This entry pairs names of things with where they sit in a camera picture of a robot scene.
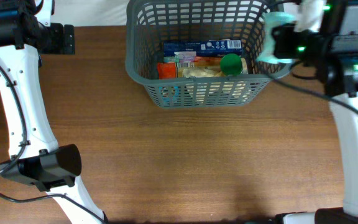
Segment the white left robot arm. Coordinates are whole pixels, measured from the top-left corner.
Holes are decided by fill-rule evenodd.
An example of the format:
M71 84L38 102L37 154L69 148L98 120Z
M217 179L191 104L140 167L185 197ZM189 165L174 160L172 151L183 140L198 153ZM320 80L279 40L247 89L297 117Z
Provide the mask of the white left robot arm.
M60 146L40 89L41 56L75 53L72 25L52 23L53 1L0 0L0 94L9 131L9 158L0 177L54 198L72 223L107 223L82 179L78 148Z

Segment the beige paper bag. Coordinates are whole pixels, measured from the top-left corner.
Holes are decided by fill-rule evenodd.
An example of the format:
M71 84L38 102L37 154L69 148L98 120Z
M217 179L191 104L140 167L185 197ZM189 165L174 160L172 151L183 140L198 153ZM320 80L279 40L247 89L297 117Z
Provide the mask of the beige paper bag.
M235 105L247 93L246 81L230 80L219 65L183 69L183 77L193 80L181 88L183 106Z

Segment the grey plastic lattice basket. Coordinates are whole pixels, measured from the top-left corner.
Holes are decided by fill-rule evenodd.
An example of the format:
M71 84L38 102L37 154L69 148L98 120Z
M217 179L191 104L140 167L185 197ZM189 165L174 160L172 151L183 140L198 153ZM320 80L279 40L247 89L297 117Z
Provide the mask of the grey plastic lattice basket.
M264 15L282 11L275 0L137 0L127 5L126 72L161 108L245 105L289 64L257 61L264 48ZM238 76L158 77L166 41L234 40L247 69Z

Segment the green-lidded jar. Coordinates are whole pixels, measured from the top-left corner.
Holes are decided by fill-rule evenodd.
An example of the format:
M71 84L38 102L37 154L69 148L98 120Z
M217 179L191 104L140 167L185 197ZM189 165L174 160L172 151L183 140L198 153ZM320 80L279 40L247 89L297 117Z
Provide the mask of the green-lidded jar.
M221 71L226 76L238 76L248 73L245 58L236 54L225 55L220 62Z

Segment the orange pasta packet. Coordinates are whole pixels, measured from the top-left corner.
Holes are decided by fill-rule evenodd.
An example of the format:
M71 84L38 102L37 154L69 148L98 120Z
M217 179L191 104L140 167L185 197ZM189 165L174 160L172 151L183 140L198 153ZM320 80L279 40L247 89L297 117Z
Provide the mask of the orange pasta packet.
M220 67L221 58L195 57L179 62L158 63L159 79L225 77Z

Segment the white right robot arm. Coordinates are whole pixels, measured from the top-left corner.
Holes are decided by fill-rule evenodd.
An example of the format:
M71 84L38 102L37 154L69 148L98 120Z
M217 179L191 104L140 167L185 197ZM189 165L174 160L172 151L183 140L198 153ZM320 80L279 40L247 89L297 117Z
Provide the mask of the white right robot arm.
M336 124L344 173L339 208L277 215L277 223L358 223L358 1L300 1L298 19L269 6L272 53L311 65Z

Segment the white green wipes pack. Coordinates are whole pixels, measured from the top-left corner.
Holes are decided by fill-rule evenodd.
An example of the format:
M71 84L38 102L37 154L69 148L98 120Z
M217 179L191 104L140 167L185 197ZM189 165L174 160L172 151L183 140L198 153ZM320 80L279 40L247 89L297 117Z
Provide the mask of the white green wipes pack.
M293 59L280 59L274 56L276 41L273 39L272 31L275 27L282 26L295 21L295 16L286 12L269 12L264 14L264 47L256 61L269 64L292 63Z

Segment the silver tin can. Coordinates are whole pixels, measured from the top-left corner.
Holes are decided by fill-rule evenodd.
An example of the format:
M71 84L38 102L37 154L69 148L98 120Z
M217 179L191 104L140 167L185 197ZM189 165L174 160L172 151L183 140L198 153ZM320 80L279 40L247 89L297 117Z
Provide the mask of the silver tin can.
M178 103L180 88L178 86L162 86L158 88L162 96L162 105L170 106Z

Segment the blue tissue box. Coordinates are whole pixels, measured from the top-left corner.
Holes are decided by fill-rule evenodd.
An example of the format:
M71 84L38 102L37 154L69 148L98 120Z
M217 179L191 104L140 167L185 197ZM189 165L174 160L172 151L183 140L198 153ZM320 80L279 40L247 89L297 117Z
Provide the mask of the blue tissue box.
M194 62L196 57L221 58L242 53L240 40L167 41L163 44L164 63Z

